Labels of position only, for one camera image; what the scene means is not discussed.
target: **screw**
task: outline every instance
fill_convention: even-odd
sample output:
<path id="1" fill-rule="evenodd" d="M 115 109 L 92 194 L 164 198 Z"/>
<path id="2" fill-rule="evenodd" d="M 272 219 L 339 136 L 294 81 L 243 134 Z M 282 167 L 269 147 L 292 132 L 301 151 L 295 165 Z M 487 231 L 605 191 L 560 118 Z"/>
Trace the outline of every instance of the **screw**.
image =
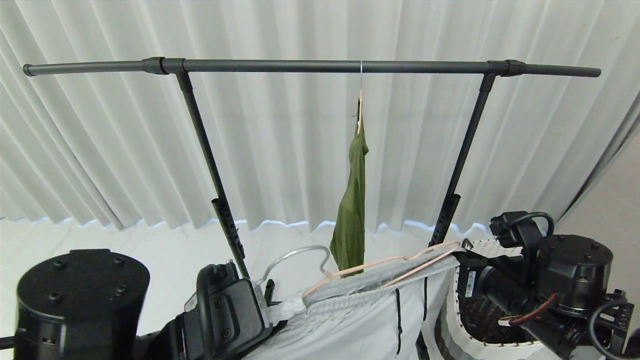
<path id="1" fill-rule="evenodd" d="M 49 300 L 55 302 L 56 304 L 59 303 L 62 300 L 62 294 L 61 293 L 52 293 L 51 295 L 49 295 Z"/>
<path id="2" fill-rule="evenodd" d="M 127 287 L 122 285 L 116 289 L 116 295 L 121 296 L 127 293 Z"/>
<path id="3" fill-rule="evenodd" d="M 64 260 L 56 260 L 56 262 L 53 263 L 53 267 L 58 270 L 62 270 L 67 267 L 67 263 Z"/>

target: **olive green cloth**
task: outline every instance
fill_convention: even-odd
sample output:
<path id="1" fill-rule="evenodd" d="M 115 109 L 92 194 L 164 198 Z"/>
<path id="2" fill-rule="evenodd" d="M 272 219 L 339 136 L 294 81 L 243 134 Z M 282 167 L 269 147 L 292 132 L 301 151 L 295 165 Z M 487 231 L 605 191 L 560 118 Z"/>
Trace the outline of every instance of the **olive green cloth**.
<path id="1" fill-rule="evenodd" d="M 364 157 L 369 152 L 369 148 L 364 137 L 364 121 L 360 122 L 360 133 L 356 125 L 356 135 L 349 147 L 351 172 L 347 190 L 338 207 L 338 217 L 333 229 L 331 245 L 329 245 L 340 270 L 364 264 Z"/>

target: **red wire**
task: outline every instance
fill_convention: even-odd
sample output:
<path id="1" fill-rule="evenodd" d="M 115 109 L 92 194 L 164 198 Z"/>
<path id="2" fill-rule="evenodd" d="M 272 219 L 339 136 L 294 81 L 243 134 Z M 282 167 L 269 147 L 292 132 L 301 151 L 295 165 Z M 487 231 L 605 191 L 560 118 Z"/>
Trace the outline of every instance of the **red wire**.
<path id="1" fill-rule="evenodd" d="M 556 293 L 551 294 L 551 296 L 549 296 L 549 299 L 547 299 L 547 301 L 543 302 L 542 305 L 538 306 L 537 308 L 533 309 L 533 311 L 531 311 L 530 313 L 526 314 L 526 315 L 522 315 L 521 317 L 511 320 L 509 321 L 510 325 L 518 325 L 520 323 L 524 323 L 527 320 L 530 320 L 531 318 L 534 318 L 535 316 L 537 316 L 538 314 L 540 314 L 544 309 L 548 308 L 549 306 L 551 306 L 551 304 L 553 304 L 553 302 L 556 299 Z"/>

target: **white pants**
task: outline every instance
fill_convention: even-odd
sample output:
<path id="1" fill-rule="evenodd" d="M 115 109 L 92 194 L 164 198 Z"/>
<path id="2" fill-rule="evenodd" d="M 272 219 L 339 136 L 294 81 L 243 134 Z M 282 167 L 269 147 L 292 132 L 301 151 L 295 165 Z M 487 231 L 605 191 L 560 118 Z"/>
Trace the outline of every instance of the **white pants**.
<path id="1" fill-rule="evenodd" d="M 436 298 L 432 295 L 447 291 L 446 270 L 458 262 L 447 256 L 393 286 L 379 287 L 445 250 L 333 279 L 305 298 L 302 311 L 245 359 L 417 360 L 415 342 L 425 314 L 425 291 L 427 315 L 435 319 L 439 305 L 429 306 Z"/>

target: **laundry basket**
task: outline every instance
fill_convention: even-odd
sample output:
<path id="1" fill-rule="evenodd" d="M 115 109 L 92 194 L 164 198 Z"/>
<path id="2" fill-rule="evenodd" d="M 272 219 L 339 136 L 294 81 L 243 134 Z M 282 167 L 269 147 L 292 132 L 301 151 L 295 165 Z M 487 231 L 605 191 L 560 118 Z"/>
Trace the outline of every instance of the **laundry basket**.
<path id="1" fill-rule="evenodd" d="M 497 240 L 475 241 L 473 245 L 474 252 L 488 258 L 517 256 L 521 249 L 505 249 Z M 456 269 L 434 328 L 436 344 L 443 359 L 519 360 L 543 348 L 539 341 L 527 341 L 521 328 L 499 326 L 498 319 L 505 313 L 491 300 L 458 296 L 455 291 L 458 272 Z"/>

